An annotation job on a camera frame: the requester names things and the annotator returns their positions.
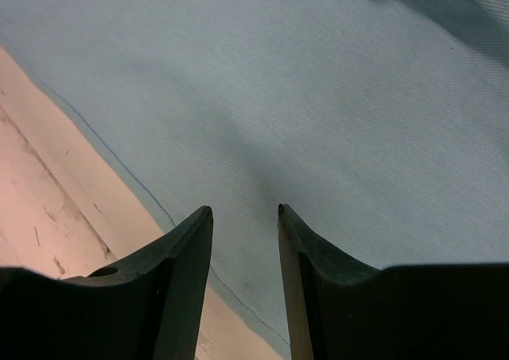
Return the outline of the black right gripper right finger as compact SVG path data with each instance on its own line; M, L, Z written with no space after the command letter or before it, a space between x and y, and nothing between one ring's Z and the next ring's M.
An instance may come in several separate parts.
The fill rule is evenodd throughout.
M375 269L278 208L294 359L505 359L508 266Z

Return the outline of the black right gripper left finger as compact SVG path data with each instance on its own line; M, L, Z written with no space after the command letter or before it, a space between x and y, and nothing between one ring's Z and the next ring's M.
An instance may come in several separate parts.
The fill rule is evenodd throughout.
M212 232L212 210L204 206L86 277L2 268L2 358L194 358Z

